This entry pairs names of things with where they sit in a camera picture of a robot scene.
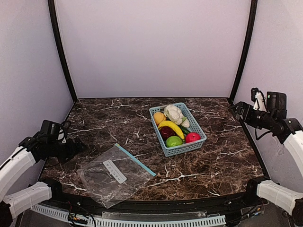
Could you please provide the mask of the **dark red apple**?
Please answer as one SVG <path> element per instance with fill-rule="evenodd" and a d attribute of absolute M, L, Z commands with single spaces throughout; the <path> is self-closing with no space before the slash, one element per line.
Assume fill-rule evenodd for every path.
<path fill-rule="evenodd" d="M 163 126 L 160 129 L 160 134 L 164 141 L 166 141 L 171 136 L 176 136 L 176 133 L 169 126 Z"/>

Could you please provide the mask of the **green apple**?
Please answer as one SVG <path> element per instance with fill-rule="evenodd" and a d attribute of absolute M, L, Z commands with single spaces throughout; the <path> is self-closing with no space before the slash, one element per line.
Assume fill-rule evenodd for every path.
<path fill-rule="evenodd" d="M 166 139 L 166 147 L 168 148 L 180 146 L 182 144 L 183 144 L 183 140 L 178 136 L 171 136 Z"/>

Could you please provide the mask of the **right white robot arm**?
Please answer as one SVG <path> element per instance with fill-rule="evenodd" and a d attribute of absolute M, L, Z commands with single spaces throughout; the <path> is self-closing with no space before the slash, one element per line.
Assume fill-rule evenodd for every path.
<path fill-rule="evenodd" d="M 231 107 L 237 119 L 256 130 L 266 129 L 290 153 L 299 171 L 303 170 L 303 127 L 295 118 L 287 117 L 285 93 L 251 89 L 254 105 L 238 102 Z M 246 186 L 244 202 L 252 204 L 258 198 L 282 208 L 298 227 L 303 225 L 303 194 L 273 182 L 267 177 L 250 179 Z"/>

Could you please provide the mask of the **clear zip top bag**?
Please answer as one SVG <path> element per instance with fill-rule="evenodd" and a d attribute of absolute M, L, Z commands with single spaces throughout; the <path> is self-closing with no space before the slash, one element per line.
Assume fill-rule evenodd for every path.
<path fill-rule="evenodd" d="M 117 143 L 79 169 L 78 175 L 89 196 L 106 209 L 131 198 L 156 176 Z"/>

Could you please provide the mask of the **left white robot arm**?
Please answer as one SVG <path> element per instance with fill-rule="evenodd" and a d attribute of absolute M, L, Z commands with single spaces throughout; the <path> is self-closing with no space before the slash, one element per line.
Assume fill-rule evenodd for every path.
<path fill-rule="evenodd" d="M 60 197 L 62 184 L 44 178 L 14 194 L 7 192 L 17 179 L 39 161 L 54 157 L 60 164 L 67 163 L 86 150 L 79 139 L 67 137 L 70 121 L 56 123 L 43 120 L 40 131 L 22 140 L 12 155 L 0 166 L 0 224 L 9 227 L 18 215 L 51 198 Z"/>

